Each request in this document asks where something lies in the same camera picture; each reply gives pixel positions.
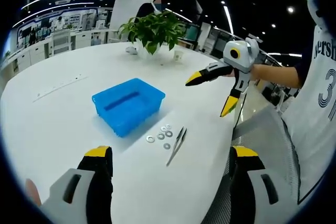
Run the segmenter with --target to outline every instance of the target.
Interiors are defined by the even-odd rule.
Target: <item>floor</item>
[[[237,125],[250,119],[255,113],[270,105],[270,102],[258,91],[254,81],[251,81],[249,84],[246,91],[245,103],[243,108],[241,108],[244,102],[244,97],[244,95],[241,95],[236,107],[235,122],[238,120]]]

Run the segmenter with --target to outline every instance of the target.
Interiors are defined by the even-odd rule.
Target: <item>computer monitor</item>
[[[49,18],[42,19],[41,28],[43,28],[43,27],[50,27]]]
[[[24,29],[23,31],[22,31],[22,37],[24,38],[24,37],[27,37],[29,34],[30,34],[30,32],[31,32],[31,27],[28,27],[27,29]]]

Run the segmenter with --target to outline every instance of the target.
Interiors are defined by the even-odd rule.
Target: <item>white jersey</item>
[[[302,199],[323,176],[336,147],[336,39],[318,26],[302,90],[283,114],[300,166]]]

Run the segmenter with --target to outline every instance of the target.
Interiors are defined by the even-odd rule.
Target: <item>metal washer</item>
[[[149,142],[149,143],[154,143],[155,138],[152,137],[152,136],[147,136],[147,137],[146,137],[146,140],[147,140],[147,142]]]
[[[169,150],[170,149],[170,144],[169,143],[165,143],[163,145],[163,148],[165,148],[166,150]]]
[[[164,140],[165,136],[163,133],[159,133],[157,136],[156,136],[159,140]]]
[[[165,134],[167,137],[172,137],[172,136],[173,136],[173,132],[171,132],[171,131],[166,131],[164,134]]]

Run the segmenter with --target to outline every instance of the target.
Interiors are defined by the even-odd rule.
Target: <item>person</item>
[[[36,32],[35,32],[35,28],[33,28],[30,32],[30,36],[29,36],[29,45],[31,46],[32,44],[34,44],[36,42]]]
[[[329,0],[307,0],[316,23],[312,53],[294,67],[254,65],[253,79],[302,88],[282,115],[299,162],[299,202],[318,185],[336,147],[336,22]]]
[[[55,22],[55,31],[62,30],[64,26],[64,22],[62,20],[62,16],[59,16],[57,21]]]
[[[163,10],[164,8],[162,5],[162,0],[154,0],[153,2],[150,2],[150,3],[144,3],[139,9],[137,13],[137,17],[142,18],[151,13],[154,13],[157,15],[157,14],[160,14],[161,11]]]
[[[23,43],[24,39],[22,37],[22,31],[19,32],[19,38],[18,38],[18,42],[17,42],[17,49],[21,49],[23,47]]]

